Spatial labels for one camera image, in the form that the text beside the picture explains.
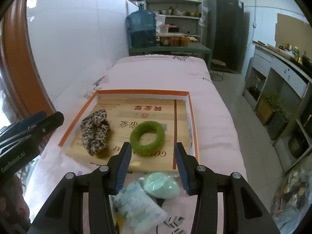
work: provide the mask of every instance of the potted plant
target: potted plant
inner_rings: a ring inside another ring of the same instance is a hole
[[[259,102],[256,112],[257,117],[260,119],[262,125],[268,125],[277,110],[280,109],[281,98],[275,93],[263,93]]]
[[[289,123],[290,118],[291,113],[282,108],[275,112],[268,126],[268,133],[271,140],[276,140],[280,136]]]

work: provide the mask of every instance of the bottle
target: bottle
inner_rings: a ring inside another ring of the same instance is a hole
[[[156,15],[139,7],[138,11],[126,17],[129,47],[144,48],[156,46]]]
[[[298,59],[299,59],[299,49],[298,49],[298,47],[295,46],[292,53],[295,55],[295,60],[298,61]]]

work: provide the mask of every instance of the green fuzzy ring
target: green fuzzy ring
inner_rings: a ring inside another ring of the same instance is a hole
[[[140,136],[147,132],[156,131],[156,139],[151,144],[140,145]],[[130,135],[130,143],[135,154],[146,157],[160,150],[165,143],[165,131],[162,125],[156,121],[145,121],[137,125]]]

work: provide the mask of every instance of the cardboard box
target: cardboard box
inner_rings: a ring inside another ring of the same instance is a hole
[[[298,47],[300,56],[303,51],[307,51],[307,56],[312,58],[312,28],[297,18],[277,14],[277,24],[275,27],[276,47],[285,46],[288,42],[292,47]]]
[[[82,145],[81,121],[96,110],[105,109],[110,123],[108,147],[90,156]],[[129,170],[176,171],[174,144],[182,142],[188,154],[198,160],[195,121],[188,92],[166,90],[99,90],[94,93],[71,123],[59,146],[77,161],[105,165],[128,142],[133,129],[144,121],[157,121],[165,130],[165,145],[151,157],[132,154]],[[144,134],[141,144],[156,138]]]

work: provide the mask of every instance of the white wall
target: white wall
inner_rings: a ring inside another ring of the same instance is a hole
[[[294,0],[240,0],[244,3],[244,29],[245,32],[245,42],[247,43],[247,52],[244,59],[242,74],[245,75],[248,69],[248,63],[251,57],[253,57],[255,46],[249,45],[251,40],[260,40],[263,43],[269,43],[275,46],[275,26],[277,23],[277,14],[285,14],[302,21],[308,22],[304,17],[302,11],[296,4]],[[252,38],[253,32],[253,22],[254,14],[256,12],[256,28],[254,36]]]
[[[137,9],[127,0],[27,0],[30,45],[52,103],[77,80],[90,90],[129,55],[124,21]]]

